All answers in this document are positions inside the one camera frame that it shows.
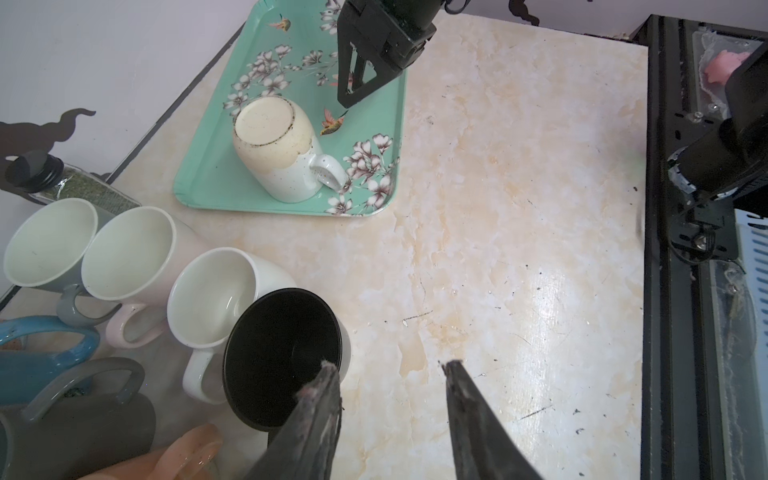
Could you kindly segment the pale pink mug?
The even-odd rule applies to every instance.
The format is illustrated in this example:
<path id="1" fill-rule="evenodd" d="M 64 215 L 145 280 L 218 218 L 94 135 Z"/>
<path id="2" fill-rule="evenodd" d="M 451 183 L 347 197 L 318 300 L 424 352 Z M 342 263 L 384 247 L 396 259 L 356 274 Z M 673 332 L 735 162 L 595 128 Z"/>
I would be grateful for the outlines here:
<path id="1" fill-rule="evenodd" d="M 206 239 L 158 207 L 134 208 L 110 220 L 81 266 L 92 297 L 120 304 L 107 322 L 106 341 L 116 349 L 135 349 L 163 334 L 175 281 L 210 248 Z"/>

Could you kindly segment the cream beige mug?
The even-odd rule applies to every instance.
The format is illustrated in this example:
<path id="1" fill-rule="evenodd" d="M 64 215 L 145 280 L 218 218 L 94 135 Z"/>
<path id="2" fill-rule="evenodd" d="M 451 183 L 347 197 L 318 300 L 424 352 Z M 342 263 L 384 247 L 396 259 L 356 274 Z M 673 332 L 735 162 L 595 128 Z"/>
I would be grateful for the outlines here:
<path id="1" fill-rule="evenodd" d="M 323 187 L 340 193 L 350 181 L 341 163 L 323 152 L 304 110 L 284 97 L 261 97 L 245 106 L 232 137 L 238 158 L 280 202 L 305 201 Z"/>

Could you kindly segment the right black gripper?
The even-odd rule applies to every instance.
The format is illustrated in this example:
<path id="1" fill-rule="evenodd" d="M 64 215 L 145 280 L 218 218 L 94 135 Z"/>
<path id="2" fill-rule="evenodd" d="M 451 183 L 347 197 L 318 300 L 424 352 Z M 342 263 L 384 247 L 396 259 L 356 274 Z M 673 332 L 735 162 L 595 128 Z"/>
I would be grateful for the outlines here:
<path id="1" fill-rule="evenodd" d="M 402 75 L 436 32 L 443 1 L 349 0 L 337 21 L 337 99 L 360 103 Z"/>

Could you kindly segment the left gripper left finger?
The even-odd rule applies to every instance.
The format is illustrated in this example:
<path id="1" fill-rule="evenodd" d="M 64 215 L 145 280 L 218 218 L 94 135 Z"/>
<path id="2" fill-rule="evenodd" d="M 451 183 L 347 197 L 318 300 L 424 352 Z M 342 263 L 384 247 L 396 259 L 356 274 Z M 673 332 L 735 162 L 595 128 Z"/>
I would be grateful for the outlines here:
<path id="1" fill-rule="evenodd" d="M 316 377 L 296 395 L 297 405 L 247 479 L 328 479 L 342 427 L 337 367 L 321 363 Z"/>

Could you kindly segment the blue iridescent mug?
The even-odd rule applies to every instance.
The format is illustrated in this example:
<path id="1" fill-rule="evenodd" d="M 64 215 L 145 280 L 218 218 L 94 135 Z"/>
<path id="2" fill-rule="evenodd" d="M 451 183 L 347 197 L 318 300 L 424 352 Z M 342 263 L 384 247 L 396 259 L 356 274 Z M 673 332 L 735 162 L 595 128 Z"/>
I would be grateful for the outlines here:
<path id="1" fill-rule="evenodd" d="M 1 405 L 29 403 L 54 378 L 89 360 L 100 344 L 100 334 L 93 327 L 73 327 L 57 316 L 27 316 L 1 323 L 1 345 L 29 335 L 71 333 L 80 342 L 59 352 L 26 350 L 1 351 Z"/>

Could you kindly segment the black mug white base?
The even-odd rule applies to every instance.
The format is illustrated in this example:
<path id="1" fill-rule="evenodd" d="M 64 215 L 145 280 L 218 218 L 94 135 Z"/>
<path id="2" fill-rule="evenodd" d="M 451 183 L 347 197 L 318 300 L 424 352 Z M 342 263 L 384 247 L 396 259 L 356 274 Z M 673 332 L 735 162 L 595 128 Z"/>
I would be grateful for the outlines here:
<path id="1" fill-rule="evenodd" d="M 349 334 L 317 294 L 293 287 L 267 293 L 236 322 L 223 357 L 223 386 L 235 415 L 249 427 L 278 431 L 302 386 L 334 364 L 345 376 Z"/>

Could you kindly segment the light grey mug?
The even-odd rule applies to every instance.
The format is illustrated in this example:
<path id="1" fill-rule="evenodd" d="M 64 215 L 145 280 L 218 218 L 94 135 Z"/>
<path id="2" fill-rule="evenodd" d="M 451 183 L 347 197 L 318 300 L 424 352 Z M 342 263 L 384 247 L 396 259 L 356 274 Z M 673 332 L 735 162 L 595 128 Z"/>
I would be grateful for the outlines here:
<path id="1" fill-rule="evenodd" d="M 78 309 L 76 298 L 88 294 L 81 276 L 83 257 L 113 218 L 112 213 L 79 198 L 48 204 L 12 236 L 3 258 L 6 278 L 19 287 L 58 293 L 56 315 L 69 326 L 93 327 L 110 320 L 120 305 L 90 317 Z"/>

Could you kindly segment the white teapot shaped mug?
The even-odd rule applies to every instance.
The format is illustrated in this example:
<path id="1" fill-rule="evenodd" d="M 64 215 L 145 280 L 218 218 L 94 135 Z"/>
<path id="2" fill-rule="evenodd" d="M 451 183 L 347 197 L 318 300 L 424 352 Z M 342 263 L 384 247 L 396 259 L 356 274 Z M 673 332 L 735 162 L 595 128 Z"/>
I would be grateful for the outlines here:
<path id="1" fill-rule="evenodd" d="M 209 250 L 185 267 L 167 305 L 171 332 L 192 349 L 182 378 L 185 393 L 207 404 L 224 403 L 221 387 L 204 386 L 214 356 L 223 352 L 234 325 L 251 304 L 295 285 L 282 267 L 234 247 Z"/>

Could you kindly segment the dark grey mug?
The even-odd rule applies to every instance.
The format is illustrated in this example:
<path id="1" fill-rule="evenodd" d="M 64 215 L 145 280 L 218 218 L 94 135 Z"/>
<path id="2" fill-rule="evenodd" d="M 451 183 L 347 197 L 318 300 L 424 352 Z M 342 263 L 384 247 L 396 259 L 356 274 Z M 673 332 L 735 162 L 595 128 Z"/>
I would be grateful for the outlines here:
<path id="1" fill-rule="evenodd" d="M 67 397 L 96 375 L 126 371 L 114 393 Z M 140 393 L 144 368 L 129 358 L 87 361 L 54 378 L 28 404 L 1 408 L 3 479 L 78 479 L 149 452 L 156 428 Z"/>

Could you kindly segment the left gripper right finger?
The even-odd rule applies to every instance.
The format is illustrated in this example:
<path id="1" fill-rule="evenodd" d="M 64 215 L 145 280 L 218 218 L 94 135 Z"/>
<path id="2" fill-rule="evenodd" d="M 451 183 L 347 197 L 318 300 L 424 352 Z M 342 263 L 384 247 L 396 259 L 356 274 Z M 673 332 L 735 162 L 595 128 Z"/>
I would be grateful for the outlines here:
<path id="1" fill-rule="evenodd" d="M 442 366 L 458 479 L 539 479 L 459 360 Z"/>

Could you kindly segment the green floral tray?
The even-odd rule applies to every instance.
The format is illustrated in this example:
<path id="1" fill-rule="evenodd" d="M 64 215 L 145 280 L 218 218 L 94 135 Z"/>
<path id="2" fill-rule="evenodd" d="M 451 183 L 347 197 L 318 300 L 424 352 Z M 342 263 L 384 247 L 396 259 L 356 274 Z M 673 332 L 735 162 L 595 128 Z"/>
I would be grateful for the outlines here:
<path id="1" fill-rule="evenodd" d="M 395 198 L 406 81 L 354 106 L 339 1 L 261 1 L 243 28 L 174 181 L 209 210 L 365 217 Z"/>

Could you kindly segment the peach orange mug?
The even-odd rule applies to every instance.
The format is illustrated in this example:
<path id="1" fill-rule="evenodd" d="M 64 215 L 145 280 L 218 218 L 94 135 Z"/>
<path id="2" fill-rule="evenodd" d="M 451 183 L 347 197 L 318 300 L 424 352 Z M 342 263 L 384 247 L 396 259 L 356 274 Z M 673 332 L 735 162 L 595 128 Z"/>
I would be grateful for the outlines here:
<path id="1" fill-rule="evenodd" d="M 223 446 L 219 429 L 195 427 L 166 448 L 84 476 L 84 479 L 218 479 L 214 459 Z"/>

